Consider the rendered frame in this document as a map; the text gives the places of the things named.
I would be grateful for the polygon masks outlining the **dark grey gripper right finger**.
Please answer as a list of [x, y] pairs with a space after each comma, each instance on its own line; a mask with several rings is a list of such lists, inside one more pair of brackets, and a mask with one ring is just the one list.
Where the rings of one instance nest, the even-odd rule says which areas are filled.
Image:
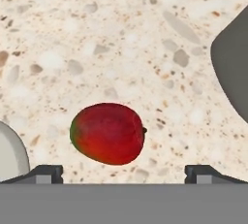
[[209, 165], [187, 165], [184, 169], [186, 184], [223, 184], [223, 183], [244, 183], [231, 176], [225, 176]]

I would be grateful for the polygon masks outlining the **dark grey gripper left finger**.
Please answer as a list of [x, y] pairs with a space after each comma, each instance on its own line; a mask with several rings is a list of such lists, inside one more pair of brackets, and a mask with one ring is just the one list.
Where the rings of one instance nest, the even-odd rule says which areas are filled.
[[26, 175], [1, 181], [1, 184], [62, 184], [62, 165], [39, 165]]

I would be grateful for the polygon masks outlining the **red mango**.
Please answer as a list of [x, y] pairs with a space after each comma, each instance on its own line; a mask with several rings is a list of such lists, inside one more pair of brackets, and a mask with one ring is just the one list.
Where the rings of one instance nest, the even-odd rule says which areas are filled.
[[70, 139], [83, 155], [108, 165], [134, 161], [144, 145], [140, 116], [115, 103], [101, 103], [80, 111], [72, 121]]

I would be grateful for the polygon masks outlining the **pale grey round object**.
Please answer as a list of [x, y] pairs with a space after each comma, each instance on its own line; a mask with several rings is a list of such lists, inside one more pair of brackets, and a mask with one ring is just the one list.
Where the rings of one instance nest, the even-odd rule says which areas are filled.
[[23, 141], [9, 125], [0, 121], [0, 182], [29, 172]]

